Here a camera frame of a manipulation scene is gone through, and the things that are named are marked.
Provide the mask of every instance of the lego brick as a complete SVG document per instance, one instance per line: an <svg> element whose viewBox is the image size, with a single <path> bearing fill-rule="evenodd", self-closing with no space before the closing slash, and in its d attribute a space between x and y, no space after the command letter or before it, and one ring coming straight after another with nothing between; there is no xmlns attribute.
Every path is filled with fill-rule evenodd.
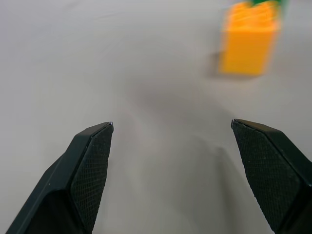
<svg viewBox="0 0 312 234"><path fill-rule="evenodd" d="M254 7L248 2L241 2L230 9L223 32L220 72L242 75L264 73L280 27L276 14L270 2Z"/></svg>

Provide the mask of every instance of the textured rubber pad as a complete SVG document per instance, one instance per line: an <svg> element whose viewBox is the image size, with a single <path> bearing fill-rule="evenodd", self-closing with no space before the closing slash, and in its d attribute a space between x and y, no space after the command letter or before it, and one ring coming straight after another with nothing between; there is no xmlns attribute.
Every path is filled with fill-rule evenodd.
<svg viewBox="0 0 312 234"><path fill-rule="evenodd" d="M105 186L111 136L104 129L92 137L71 184L73 201L89 234L92 233Z"/></svg>
<svg viewBox="0 0 312 234"><path fill-rule="evenodd" d="M300 190L300 179L265 134L232 122L249 185L271 229L277 231Z"/></svg>

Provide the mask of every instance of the yellow lego brick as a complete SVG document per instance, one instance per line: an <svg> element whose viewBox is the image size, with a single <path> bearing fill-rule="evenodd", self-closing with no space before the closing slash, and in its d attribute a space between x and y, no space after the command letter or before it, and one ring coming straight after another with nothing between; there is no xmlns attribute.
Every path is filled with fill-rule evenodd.
<svg viewBox="0 0 312 234"><path fill-rule="evenodd" d="M264 73L280 27L276 14L276 8L270 2L253 7L241 2L230 9L223 32L220 72Z"/></svg>

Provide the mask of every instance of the white table surface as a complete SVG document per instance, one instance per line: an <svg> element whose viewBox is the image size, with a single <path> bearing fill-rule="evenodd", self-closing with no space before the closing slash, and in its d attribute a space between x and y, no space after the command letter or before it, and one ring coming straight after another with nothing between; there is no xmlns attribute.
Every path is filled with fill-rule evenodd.
<svg viewBox="0 0 312 234"><path fill-rule="evenodd" d="M0 233L86 127L113 121L95 234L268 234L232 118L312 158L312 1L290 2L266 75L215 75L232 0L2 0Z"/></svg>

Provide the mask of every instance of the white surface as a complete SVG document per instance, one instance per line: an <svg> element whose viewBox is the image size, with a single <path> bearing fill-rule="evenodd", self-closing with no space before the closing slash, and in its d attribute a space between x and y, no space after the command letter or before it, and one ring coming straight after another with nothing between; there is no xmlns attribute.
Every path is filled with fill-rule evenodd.
<svg viewBox="0 0 312 234"><path fill-rule="evenodd" d="M0 3L0 233L84 128L113 121L95 234L265 234L232 118L312 155L312 2L293 1L267 75L213 75L229 0Z"/></svg>

